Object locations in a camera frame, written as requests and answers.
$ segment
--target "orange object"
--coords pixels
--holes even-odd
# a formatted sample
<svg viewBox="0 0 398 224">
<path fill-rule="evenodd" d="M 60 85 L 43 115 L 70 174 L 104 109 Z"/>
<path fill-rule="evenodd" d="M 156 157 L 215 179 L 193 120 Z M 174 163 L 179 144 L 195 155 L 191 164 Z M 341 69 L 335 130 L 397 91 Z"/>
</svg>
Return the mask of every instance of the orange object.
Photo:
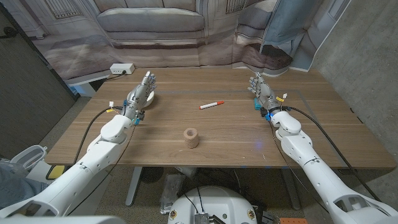
<svg viewBox="0 0 398 224">
<path fill-rule="evenodd" d="M 305 218 L 280 218 L 280 224 L 308 224 Z"/>
</svg>

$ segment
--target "wooden table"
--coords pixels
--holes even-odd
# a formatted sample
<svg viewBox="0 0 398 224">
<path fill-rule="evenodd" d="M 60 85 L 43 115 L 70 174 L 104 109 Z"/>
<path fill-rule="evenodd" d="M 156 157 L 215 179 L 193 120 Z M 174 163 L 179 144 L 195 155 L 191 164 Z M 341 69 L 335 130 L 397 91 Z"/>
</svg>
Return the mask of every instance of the wooden table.
<svg viewBox="0 0 398 224">
<path fill-rule="evenodd" d="M 101 110 L 123 105 L 127 94 L 141 82 L 147 70 L 106 82 L 88 102 L 45 161 L 73 164 L 88 123 Z M 247 90 L 254 74 L 247 69 L 151 69 L 157 77 L 152 104 L 136 127 L 119 164 L 135 166 L 126 205 L 132 205 L 143 166 L 285 168 L 286 163 L 272 137 L 269 123 L 254 109 L 254 95 Z M 289 70 L 266 82 L 282 96 L 285 106 L 296 107 L 317 119 L 351 165 L 357 169 L 393 169 L 395 160 L 352 113 L 347 104 L 316 70 Z M 224 100 L 225 104 L 199 110 L 200 105 Z M 116 113 L 101 115 L 92 125 L 79 158 L 101 127 Z M 345 168 L 343 160 L 320 130 L 305 116 L 292 111 L 311 137 L 316 152 L 332 168 Z M 196 128 L 200 143 L 185 146 L 183 132 Z M 298 165 L 285 156 L 292 167 Z M 300 208 L 291 173 L 282 169 L 294 208 Z"/>
</svg>

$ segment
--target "marker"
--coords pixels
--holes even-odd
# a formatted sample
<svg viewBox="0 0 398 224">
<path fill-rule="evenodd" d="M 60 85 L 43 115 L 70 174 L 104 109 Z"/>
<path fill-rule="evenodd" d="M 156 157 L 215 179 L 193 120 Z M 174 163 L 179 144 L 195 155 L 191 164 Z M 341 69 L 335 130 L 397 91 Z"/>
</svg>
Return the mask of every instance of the marker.
<svg viewBox="0 0 398 224">
<path fill-rule="evenodd" d="M 224 101 L 209 103 L 209 104 L 207 104 L 207 105 L 200 106 L 200 107 L 199 107 L 199 110 L 206 109 L 206 108 L 209 108 L 209 107 L 211 107 L 211 106 L 217 106 L 217 105 L 220 105 L 220 104 L 223 104 L 223 103 L 224 103 Z"/>
</svg>

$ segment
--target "wooden cylinder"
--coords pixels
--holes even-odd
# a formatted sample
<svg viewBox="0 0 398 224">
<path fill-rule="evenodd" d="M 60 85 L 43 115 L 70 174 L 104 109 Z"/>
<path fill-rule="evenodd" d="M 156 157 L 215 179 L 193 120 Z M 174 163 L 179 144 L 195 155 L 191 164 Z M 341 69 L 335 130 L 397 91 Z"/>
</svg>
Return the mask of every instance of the wooden cylinder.
<svg viewBox="0 0 398 224">
<path fill-rule="evenodd" d="M 187 128 L 184 131 L 185 144 L 188 148 L 193 149 L 199 144 L 199 134 L 195 128 Z"/>
</svg>

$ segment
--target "blue connector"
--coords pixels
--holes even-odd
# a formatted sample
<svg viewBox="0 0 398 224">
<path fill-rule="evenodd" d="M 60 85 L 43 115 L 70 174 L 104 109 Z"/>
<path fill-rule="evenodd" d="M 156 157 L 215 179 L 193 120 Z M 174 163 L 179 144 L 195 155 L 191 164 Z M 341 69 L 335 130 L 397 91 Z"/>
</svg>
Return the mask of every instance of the blue connector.
<svg viewBox="0 0 398 224">
<path fill-rule="evenodd" d="M 254 99 L 254 109 L 256 110 L 260 110 L 261 105 L 259 104 L 259 101 L 257 99 L 257 97 Z"/>
<path fill-rule="evenodd" d="M 266 120 L 270 121 L 271 120 L 271 115 L 269 114 L 269 112 L 266 114 Z"/>
</svg>

